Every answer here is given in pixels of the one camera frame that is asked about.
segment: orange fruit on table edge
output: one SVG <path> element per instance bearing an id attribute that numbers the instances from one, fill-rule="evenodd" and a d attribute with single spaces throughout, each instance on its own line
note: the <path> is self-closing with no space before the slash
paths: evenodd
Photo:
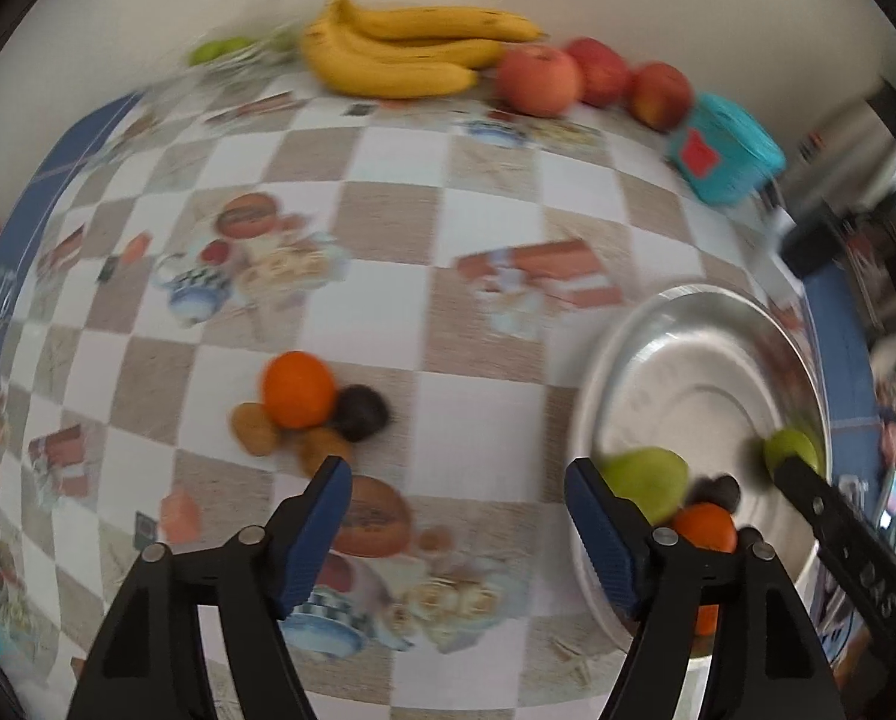
<path id="1" fill-rule="evenodd" d="M 308 352 L 286 352 L 274 358 L 262 374 L 262 403 L 284 428 L 315 427 L 335 408 L 338 388 L 331 370 Z"/>
<path id="2" fill-rule="evenodd" d="M 734 552 L 738 546 L 738 531 L 726 509 L 713 503 L 696 503 L 672 517 L 672 530 L 684 536 L 696 547 L 718 552 Z M 704 605 L 697 610 L 694 632 L 710 637 L 718 628 L 718 605 Z"/>

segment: blue gripper pad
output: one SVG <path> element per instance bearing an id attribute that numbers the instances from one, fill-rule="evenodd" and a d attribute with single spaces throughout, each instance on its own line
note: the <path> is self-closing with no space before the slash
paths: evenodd
<path id="1" fill-rule="evenodd" d="M 285 584 L 278 599 L 284 613 L 291 613 L 311 595 L 351 501 L 351 467 L 339 460 L 331 469 L 331 461 L 329 458 L 321 465 L 301 495 L 300 503 L 309 511 L 285 559 Z M 328 474 L 326 480 L 321 478 L 324 473 Z"/>
<path id="2" fill-rule="evenodd" d="M 632 553 L 600 504 L 592 483 L 582 474 L 580 463 L 573 461 L 565 471 L 565 505 L 608 601 L 634 618 L 642 599 L 635 590 L 637 569 Z M 584 459 L 584 463 L 590 466 L 591 461 Z M 608 489 L 600 476 L 598 482 Z"/>

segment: banana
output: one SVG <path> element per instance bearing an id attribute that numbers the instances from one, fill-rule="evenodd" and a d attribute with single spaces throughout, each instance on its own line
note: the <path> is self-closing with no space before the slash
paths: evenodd
<path id="1" fill-rule="evenodd" d="M 344 47 L 380 62 L 451 62 L 453 65 L 481 70 L 497 65 L 504 46 L 496 40 L 455 40 L 430 47 L 394 46 L 365 37 L 350 26 L 336 26 L 336 37 Z"/>
<path id="2" fill-rule="evenodd" d="M 401 46 L 406 49 L 427 49 L 432 46 L 446 46 L 449 43 L 456 43 L 455 40 L 440 40 L 438 38 L 408 38 L 407 40 L 386 40 L 389 46 Z"/>
<path id="3" fill-rule="evenodd" d="M 338 35 L 336 1 L 301 36 L 301 52 L 309 67 L 327 86 L 356 97 L 440 97 L 474 86 L 478 74 L 448 62 L 380 62 L 349 50 Z"/>
<path id="4" fill-rule="evenodd" d="M 477 7 L 409 7 L 365 10 L 341 0 L 341 15 L 360 33 L 376 40 L 485 38 L 529 43 L 543 34 L 538 26 L 515 13 Z"/>

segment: green apple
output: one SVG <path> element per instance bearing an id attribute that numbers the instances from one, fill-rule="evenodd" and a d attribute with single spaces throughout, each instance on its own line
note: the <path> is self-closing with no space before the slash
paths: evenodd
<path id="1" fill-rule="evenodd" d="M 198 46 L 190 53 L 190 55 L 188 55 L 188 64 L 193 66 L 203 65 L 205 62 L 211 62 L 213 59 L 218 59 L 223 54 L 224 41 L 209 40 L 207 43 L 202 43 L 202 45 Z"/>
<path id="2" fill-rule="evenodd" d="M 688 464 L 660 446 L 605 458 L 600 472 L 614 495 L 634 502 L 653 525 L 674 514 L 688 490 Z"/>
<path id="3" fill-rule="evenodd" d="M 816 448 L 814 448 L 814 442 L 800 430 L 783 428 L 765 442 L 763 449 L 765 466 L 772 479 L 775 469 L 792 455 L 800 457 L 811 467 L 811 470 L 814 470 L 814 473 L 821 475 L 821 461 L 817 456 Z"/>

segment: white wall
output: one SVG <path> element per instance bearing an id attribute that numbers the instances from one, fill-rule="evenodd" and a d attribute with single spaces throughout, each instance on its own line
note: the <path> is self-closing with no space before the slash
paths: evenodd
<path id="1" fill-rule="evenodd" d="M 891 27 L 871 0 L 362 0 L 519 10 L 661 58 L 738 100 L 783 146 L 876 80 Z M 220 23 L 310 16 L 320 0 L 41 0 L 0 55 L 0 218 L 68 125 L 162 74 Z"/>

